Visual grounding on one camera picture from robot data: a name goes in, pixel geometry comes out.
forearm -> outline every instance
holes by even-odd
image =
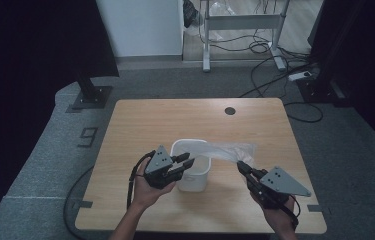
[[[140,217],[145,210],[145,207],[132,204],[113,231],[109,240],[132,240]]]

wrist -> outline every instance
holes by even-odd
[[[133,201],[129,207],[128,210],[131,210],[133,212],[138,212],[138,213],[143,213],[144,211],[146,211],[146,209],[148,208],[148,206],[146,206],[145,204],[142,204],[142,203],[139,203],[139,202],[136,202],[136,201]]]
[[[281,240],[295,240],[297,239],[296,233],[292,228],[283,229],[275,232]]]

gray carpet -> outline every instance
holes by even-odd
[[[78,85],[74,83],[59,91],[43,135],[0,204],[0,239],[75,239],[64,224],[65,199],[77,179],[94,165],[119,99],[238,97],[253,88],[251,69],[249,66],[213,67],[211,73],[203,73],[196,67],[121,70],[120,78],[93,79],[96,86],[113,86],[105,109],[79,113],[66,112],[79,92]],[[276,74],[279,72],[275,67],[267,64],[258,69],[254,77],[260,85]],[[285,83],[280,81],[271,85],[264,95],[280,97],[286,93],[282,98],[284,103],[302,101],[295,83]],[[245,97],[256,96],[253,92]],[[302,234],[299,238],[375,239],[375,132],[353,108],[335,108],[330,104],[317,106],[324,113],[322,121],[309,124],[291,119],[290,123],[328,230],[323,235]],[[291,105],[286,111],[308,120],[319,117],[317,110],[304,105]],[[91,138],[81,137],[85,128],[97,128],[91,147],[86,146]],[[81,178],[70,196],[69,228],[86,239],[106,239],[109,232],[74,229],[74,219],[89,175],[87,172]],[[190,239],[201,237],[188,236]],[[256,239],[251,235],[230,237]],[[146,239],[147,234],[137,236],[137,239],[143,238]],[[212,235],[205,238],[222,239]]]

wooden table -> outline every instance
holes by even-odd
[[[232,107],[234,115],[225,109]],[[318,205],[283,104],[279,99],[120,100],[110,120],[84,201],[79,229],[112,230],[126,211],[128,178],[137,161],[163,145],[168,152],[178,139],[242,142],[257,145],[255,167],[281,166],[312,192],[298,197],[302,208],[298,233],[324,233]],[[138,230],[161,232],[270,233],[262,210],[252,200],[235,164],[212,160],[204,192],[177,188],[143,215]]]

floor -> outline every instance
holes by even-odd
[[[311,46],[308,43],[308,37],[317,18],[323,0],[295,0],[290,1],[287,17],[284,22],[279,46],[289,51],[309,53]],[[195,8],[204,16],[206,2],[201,0],[192,0]],[[279,14],[285,1],[277,0],[217,0],[210,2],[211,15],[252,15],[252,14]],[[254,53],[250,50],[250,44],[253,44],[253,36],[260,37],[260,41],[272,39],[272,30],[270,29],[249,29],[249,30],[225,30],[211,31],[210,39],[212,60],[245,59],[245,60],[263,60],[270,57],[269,52]],[[202,48],[204,39],[204,27],[191,26],[184,32],[184,61],[199,61],[202,59]],[[262,52],[265,49],[261,46],[253,47],[255,52]]]
[[[79,113],[67,112],[79,93],[77,84],[59,91],[42,137],[0,204],[0,239],[75,239],[69,230],[83,239],[106,239],[108,231],[80,231],[74,227],[74,221],[89,180],[89,174],[81,176],[94,165],[116,102],[143,98],[238,97],[253,89],[250,76],[254,65],[252,61],[223,61],[215,63],[211,73],[203,73],[196,62],[123,63],[119,65],[119,78],[93,81],[96,86],[113,86],[106,107]],[[259,84],[277,75],[279,72],[269,62],[253,73]],[[256,95],[253,92],[246,97]],[[274,83],[265,96],[280,97],[284,103],[303,101],[297,86],[290,81]],[[299,238],[375,239],[375,132],[353,108],[317,106],[323,113],[321,121],[309,124],[291,119],[290,124],[328,230],[322,235],[300,234]],[[320,116],[317,110],[306,105],[286,106],[286,112],[308,120]],[[88,140],[82,138],[83,129],[91,127],[98,128],[94,143],[90,148],[79,147]],[[201,237],[256,239],[256,235]],[[136,239],[151,239],[151,235],[139,234]],[[191,235],[178,238],[163,235],[158,239],[192,238]]]

